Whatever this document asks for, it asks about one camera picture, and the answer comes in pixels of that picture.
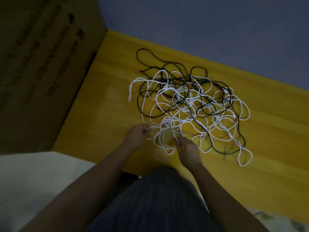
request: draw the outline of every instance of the dark clothing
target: dark clothing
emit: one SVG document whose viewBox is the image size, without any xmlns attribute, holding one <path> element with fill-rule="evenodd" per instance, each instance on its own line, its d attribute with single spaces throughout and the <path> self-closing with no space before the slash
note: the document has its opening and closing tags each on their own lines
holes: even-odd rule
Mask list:
<svg viewBox="0 0 309 232">
<path fill-rule="evenodd" d="M 221 232 L 195 187 L 173 168 L 138 179 L 90 224 L 94 231 Z"/>
</svg>

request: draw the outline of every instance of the blue-gray wall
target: blue-gray wall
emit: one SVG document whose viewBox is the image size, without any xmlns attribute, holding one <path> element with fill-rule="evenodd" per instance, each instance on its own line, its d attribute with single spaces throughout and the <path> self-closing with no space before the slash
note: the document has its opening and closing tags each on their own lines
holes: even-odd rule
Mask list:
<svg viewBox="0 0 309 232">
<path fill-rule="evenodd" d="M 309 89 L 309 0 L 98 0 L 109 29 Z"/>
</svg>

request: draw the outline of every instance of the person's left arm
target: person's left arm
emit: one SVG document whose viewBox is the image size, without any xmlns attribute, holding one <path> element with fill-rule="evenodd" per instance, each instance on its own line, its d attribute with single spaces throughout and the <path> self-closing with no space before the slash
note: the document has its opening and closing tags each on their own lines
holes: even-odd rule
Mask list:
<svg viewBox="0 0 309 232">
<path fill-rule="evenodd" d="M 120 146 L 57 195 L 20 232 L 85 230 L 102 211 L 126 161 L 145 143 L 148 127 L 133 126 Z"/>
</svg>

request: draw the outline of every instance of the yellow wooden table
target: yellow wooden table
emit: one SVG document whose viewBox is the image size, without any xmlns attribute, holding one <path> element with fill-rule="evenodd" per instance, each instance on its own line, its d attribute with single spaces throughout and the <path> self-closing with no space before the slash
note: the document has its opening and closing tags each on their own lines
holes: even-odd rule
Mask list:
<svg viewBox="0 0 309 232">
<path fill-rule="evenodd" d="M 240 167 L 234 156 L 202 154 L 204 165 L 242 205 L 309 222 L 309 91 L 108 31 L 53 150 L 97 163 L 118 144 L 130 126 L 142 122 L 136 105 L 139 86 L 129 85 L 140 70 L 139 48 L 188 68 L 207 68 L 211 80 L 225 82 L 250 108 L 241 122 L 252 162 Z M 177 154 L 166 155 L 151 142 L 133 154 L 124 171 L 145 175 L 172 166 L 196 185 Z"/>
</svg>

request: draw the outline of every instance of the white string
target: white string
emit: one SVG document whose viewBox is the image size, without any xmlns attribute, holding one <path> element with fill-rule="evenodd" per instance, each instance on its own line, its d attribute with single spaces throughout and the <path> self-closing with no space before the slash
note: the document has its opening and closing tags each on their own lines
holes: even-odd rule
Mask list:
<svg viewBox="0 0 309 232">
<path fill-rule="evenodd" d="M 151 88 L 153 86 L 156 86 L 158 84 L 163 84 L 164 86 L 161 86 L 162 89 L 160 89 L 155 97 L 150 96 L 149 92 L 146 91 L 145 92 L 145 96 L 143 99 L 143 103 L 141 106 L 141 111 L 144 112 L 144 105 L 145 105 L 145 101 L 146 98 L 150 99 L 150 100 L 154 100 L 155 101 L 155 105 L 151 108 L 149 116 L 152 116 L 152 113 L 154 111 L 155 108 L 160 109 L 162 112 L 164 112 L 164 108 L 163 106 L 166 105 L 168 107 L 170 107 L 171 105 L 175 105 L 177 101 L 179 100 L 183 100 L 184 99 L 184 103 L 188 105 L 188 107 L 192 108 L 194 110 L 194 113 L 191 115 L 190 110 L 187 107 L 178 107 L 176 110 L 174 111 L 169 111 L 167 113 L 165 113 L 165 115 L 163 116 L 163 119 L 160 123 L 156 123 L 153 121 L 152 118 L 150 118 L 150 121 L 154 124 L 153 126 L 151 126 L 151 129 L 159 129 L 158 132 L 155 134 L 154 137 L 149 138 L 149 140 L 153 140 L 153 144 L 159 148 L 162 148 L 164 150 L 164 152 L 168 155 L 171 155 L 175 152 L 176 148 L 175 147 L 171 147 L 169 145 L 167 145 L 164 142 L 164 136 L 167 132 L 172 132 L 173 137 L 177 140 L 177 134 L 181 135 L 183 134 L 182 132 L 182 126 L 183 124 L 191 124 L 192 127 L 195 129 L 195 131 L 197 132 L 195 136 L 193 136 L 192 140 L 194 140 L 195 138 L 199 137 L 199 144 L 198 144 L 198 148 L 201 152 L 203 153 L 207 153 L 209 152 L 212 147 L 210 146 L 208 149 L 203 150 L 201 147 L 202 141 L 206 138 L 208 138 L 207 133 L 209 133 L 209 137 L 210 137 L 210 141 L 214 144 L 214 139 L 215 140 L 220 140 L 223 142 L 234 142 L 238 147 L 239 147 L 239 153 L 238 153 L 238 163 L 240 166 L 245 166 L 247 164 L 250 163 L 250 161 L 253 158 L 253 154 L 251 151 L 249 151 L 248 149 L 242 147 L 242 144 L 240 143 L 240 141 L 238 141 L 236 139 L 236 131 L 237 131 L 237 124 L 238 124 L 238 119 L 237 119 L 237 114 L 235 113 L 235 111 L 232 108 L 228 108 L 226 109 L 226 106 L 229 105 L 230 102 L 234 102 L 234 103 L 238 103 L 240 106 L 240 114 L 239 114 L 239 120 L 248 120 L 250 117 L 250 110 L 249 107 L 240 100 L 239 97 L 237 97 L 236 95 L 234 95 L 234 90 L 232 88 L 229 88 L 230 90 L 228 90 L 228 88 L 226 88 L 224 90 L 224 92 L 226 93 L 225 97 L 223 98 L 223 102 L 222 104 L 216 102 L 215 100 L 215 96 L 218 92 L 220 92 L 221 90 L 217 90 L 216 92 L 213 92 L 212 95 L 210 94 L 210 91 L 214 88 L 213 87 L 213 83 L 211 80 L 209 80 L 210 83 L 210 88 L 207 91 L 203 91 L 203 87 L 195 80 L 195 78 L 204 78 L 205 77 L 200 77 L 200 76 L 195 76 L 195 77 L 191 77 L 194 80 L 194 84 L 198 86 L 198 91 L 196 90 L 190 90 L 185 86 L 181 86 L 179 85 L 178 87 L 172 87 L 171 85 L 168 84 L 168 80 L 170 79 L 170 76 L 172 73 L 177 73 L 182 77 L 182 74 L 178 71 L 172 71 L 171 73 L 168 73 L 166 70 L 160 70 L 158 71 L 155 76 L 153 77 L 153 79 L 145 79 L 143 77 L 139 77 L 136 78 L 129 87 L 129 97 L 128 97 L 128 101 L 131 101 L 131 93 L 132 93 L 132 85 L 136 82 L 145 82 L 145 86 L 146 89 L 145 90 L 151 90 Z M 167 79 L 166 82 L 161 82 L 161 81 L 157 81 L 156 78 L 160 77 L 160 78 L 165 78 Z M 173 93 L 172 98 L 169 100 L 168 98 L 166 98 L 163 93 L 167 93 L 167 92 L 171 92 Z M 184 97 L 181 93 L 189 93 L 188 97 Z M 200 122 L 199 120 L 197 120 L 196 118 L 198 118 L 197 115 L 200 115 L 199 112 L 201 111 L 201 109 L 199 109 L 197 111 L 196 114 L 196 110 L 197 107 L 195 106 L 195 102 L 199 102 L 199 104 L 204 104 L 207 105 L 204 101 L 201 100 L 201 96 L 202 97 L 208 97 L 212 103 L 216 106 L 217 110 L 214 110 L 213 106 L 205 106 L 204 109 L 208 109 L 209 113 L 214 112 L 217 115 L 212 116 L 212 123 L 209 124 L 209 121 L 207 118 L 205 119 L 205 123 L 203 124 L 202 122 Z M 247 117 L 243 118 L 243 106 L 245 107 L 245 110 L 247 110 L 248 115 Z M 142 114 L 142 119 L 143 122 L 145 123 L 145 119 L 144 119 L 144 115 Z M 224 124 L 222 124 L 222 120 L 228 120 L 230 121 L 233 125 L 226 127 Z M 198 122 L 203 128 L 204 130 L 199 130 L 195 127 L 194 123 Z M 213 134 L 213 131 L 215 129 L 221 130 L 223 132 L 225 132 L 229 139 L 222 139 L 222 137 L 216 137 Z M 240 162 L 240 157 L 241 157 L 241 153 L 242 151 L 246 151 L 250 154 L 250 160 L 247 161 L 245 164 L 242 164 Z"/>
</svg>

